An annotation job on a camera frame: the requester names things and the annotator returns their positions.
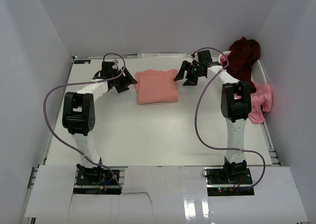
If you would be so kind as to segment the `salmon pink t shirt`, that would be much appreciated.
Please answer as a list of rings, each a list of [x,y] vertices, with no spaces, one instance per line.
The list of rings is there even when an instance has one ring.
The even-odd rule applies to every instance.
[[[178,102],[179,92],[177,82],[174,81],[177,73],[176,69],[168,71],[148,69],[136,72],[135,90],[138,104]]]

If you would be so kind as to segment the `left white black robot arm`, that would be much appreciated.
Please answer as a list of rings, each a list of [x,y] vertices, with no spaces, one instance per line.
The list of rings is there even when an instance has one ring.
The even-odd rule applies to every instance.
[[[94,75],[92,84],[65,94],[62,125],[81,152],[81,163],[77,165],[80,178],[96,185],[105,180],[105,171],[99,166],[102,159],[89,134],[96,123],[94,102],[112,88],[121,93],[137,83],[126,68],[118,69],[111,64],[110,69],[102,69]]]

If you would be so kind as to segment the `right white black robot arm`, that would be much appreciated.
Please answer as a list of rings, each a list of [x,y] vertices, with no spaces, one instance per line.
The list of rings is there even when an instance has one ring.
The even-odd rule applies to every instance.
[[[250,84],[231,76],[219,63],[206,64],[195,60],[183,61],[174,81],[186,78],[185,86],[196,86],[198,78],[211,76],[208,86],[215,82],[221,88],[221,113],[227,125],[227,147],[224,165],[219,178],[227,183],[236,183],[247,172],[244,150],[244,129],[251,112]]]

